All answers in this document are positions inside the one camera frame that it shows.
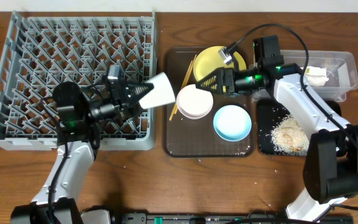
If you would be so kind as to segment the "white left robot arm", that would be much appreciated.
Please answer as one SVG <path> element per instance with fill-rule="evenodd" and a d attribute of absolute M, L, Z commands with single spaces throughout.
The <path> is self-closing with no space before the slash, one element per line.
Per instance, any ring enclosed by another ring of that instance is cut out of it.
<path fill-rule="evenodd" d="M 53 117 L 57 133 L 57 158 L 40 192 L 27 205 L 16 206 L 11 223 L 114 223 L 107 208 L 93 206 L 80 212 L 76 201 L 86 174 L 100 147 L 100 121 L 117 114 L 131 116 L 155 86 L 149 82 L 106 82 L 109 101 L 91 106 L 84 89 L 74 82 L 63 82 L 53 89 L 52 100 L 58 116 Z"/>

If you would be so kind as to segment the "pale green cup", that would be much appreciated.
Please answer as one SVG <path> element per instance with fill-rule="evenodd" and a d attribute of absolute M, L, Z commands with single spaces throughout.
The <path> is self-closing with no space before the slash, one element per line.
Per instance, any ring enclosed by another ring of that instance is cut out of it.
<path fill-rule="evenodd" d="M 145 83 L 153 84 L 154 87 L 139 100 L 139 104 L 143 109 L 146 110 L 149 108 L 168 105 L 176 101 L 173 88 L 166 73 L 159 73 L 150 80 L 147 80 Z"/>

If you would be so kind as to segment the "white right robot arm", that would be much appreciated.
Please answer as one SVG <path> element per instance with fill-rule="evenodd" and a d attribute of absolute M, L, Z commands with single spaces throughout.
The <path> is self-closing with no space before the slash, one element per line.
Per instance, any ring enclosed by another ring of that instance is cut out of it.
<path fill-rule="evenodd" d="M 216 68 L 196 83 L 219 95 L 265 89 L 296 119 L 310 143 L 303 168 L 304 189 L 285 209 L 286 223 L 318 222 L 358 194 L 358 125 L 351 125 L 308 86 L 305 67 L 286 64 L 276 35 L 255 39 L 255 67 Z"/>

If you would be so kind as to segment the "light blue bowl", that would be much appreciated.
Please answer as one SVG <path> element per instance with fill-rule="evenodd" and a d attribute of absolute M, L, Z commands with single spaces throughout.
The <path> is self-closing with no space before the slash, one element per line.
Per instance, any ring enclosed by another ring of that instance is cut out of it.
<path fill-rule="evenodd" d="M 215 113 L 213 128 L 223 140 L 237 142 L 250 134 L 252 120 L 244 108 L 237 105 L 226 105 Z"/>

